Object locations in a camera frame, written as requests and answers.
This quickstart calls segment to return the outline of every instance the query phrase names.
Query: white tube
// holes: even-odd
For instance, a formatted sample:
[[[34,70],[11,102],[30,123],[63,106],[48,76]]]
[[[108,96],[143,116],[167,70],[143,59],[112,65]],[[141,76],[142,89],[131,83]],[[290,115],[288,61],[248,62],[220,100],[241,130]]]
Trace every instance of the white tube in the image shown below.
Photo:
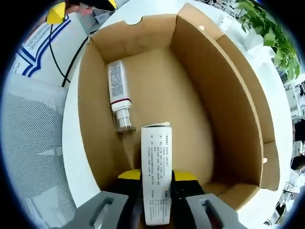
[[[130,107],[126,71],[122,61],[108,65],[109,95],[112,112],[116,119],[119,132],[133,129],[130,120]]]

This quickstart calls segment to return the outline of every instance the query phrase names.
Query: white table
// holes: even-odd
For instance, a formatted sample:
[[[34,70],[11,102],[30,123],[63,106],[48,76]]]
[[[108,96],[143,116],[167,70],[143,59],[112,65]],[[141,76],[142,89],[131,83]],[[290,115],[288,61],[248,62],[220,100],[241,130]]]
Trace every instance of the white table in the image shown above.
[[[130,0],[119,8],[102,27],[125,20],[128,24],[136,24],[142,16],[154,14],[176,14],[179,9],[189,2],[209,16],[214,22],[227,15],[225,12],[201,2],[192,0]],[[251,63],[253,58],[247,54],[241,43],[245,37],[238,22],[234,21],[227,35],[243,52]],[[62,148],[65,171],[69,188],[77,207],[99,193],[88,164],[81,138],[78,116],[78,63],[69,87],[64,110],[62,128]],[[289,165],[292,153],[292,125],[290,109],[284,87],[271,60],[261,67],[253,66],[257,77],[266,94],[274,123],[276,145],[280,161],[280,186],[276,192],[260,189],[258,193],[243,207],[239,213],[240,221],[249,228],[261,228],[262,223],[269,217],[279,200],[289,175]]]

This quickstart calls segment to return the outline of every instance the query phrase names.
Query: yellow object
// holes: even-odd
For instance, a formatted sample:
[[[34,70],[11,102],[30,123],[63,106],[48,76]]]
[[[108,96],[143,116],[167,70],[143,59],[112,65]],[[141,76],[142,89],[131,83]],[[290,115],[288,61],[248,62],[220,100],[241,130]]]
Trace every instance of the yellow object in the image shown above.
[[[175,173],[175,181],[197,180],[192,173],[180,172],[177,170],[174,170],[173,172]]]
[[[114,0],[108,0],[108,1],[111,3],[112,6],[114,6],[114,8],[116,8],[116,3]]]
[[[130,180],[140,180],[141,171],[139,169],[129,170],[127,172],[119,175],[118,178],[130,179]]]
[[[47,23],[48,24],[59,24],[63,22],[63,19],[65,18],[65,9],[66,9],[66,3],[62,2],[54,7],[52,7],[49,10],[48,16],[47,16]]]

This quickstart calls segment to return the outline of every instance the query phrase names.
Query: green plant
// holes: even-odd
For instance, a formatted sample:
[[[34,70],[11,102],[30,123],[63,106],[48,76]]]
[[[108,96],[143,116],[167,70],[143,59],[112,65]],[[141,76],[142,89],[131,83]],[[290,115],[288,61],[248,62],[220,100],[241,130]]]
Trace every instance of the green plant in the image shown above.
[[[297,78],[300,74],[300,61],[296,50],[284,31],[273,17],[263,8],[250,0],[238,0],[238,9],[246,10],[239,18],[242,29],[246,32],[251,28],[264,38],[264,45],[270,46],[276,53],[274,65],[287,72],[288,80]]]

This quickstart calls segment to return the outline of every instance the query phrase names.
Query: mesh panel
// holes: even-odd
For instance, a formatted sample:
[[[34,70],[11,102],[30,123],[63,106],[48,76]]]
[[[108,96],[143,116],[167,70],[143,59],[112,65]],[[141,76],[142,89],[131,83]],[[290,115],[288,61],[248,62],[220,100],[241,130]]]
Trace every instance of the mesh panel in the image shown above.
[[[25,211],[39,228],[76,210],[64,171],[61,132],[67,89],[11,75],[3,97],[4,158]]]

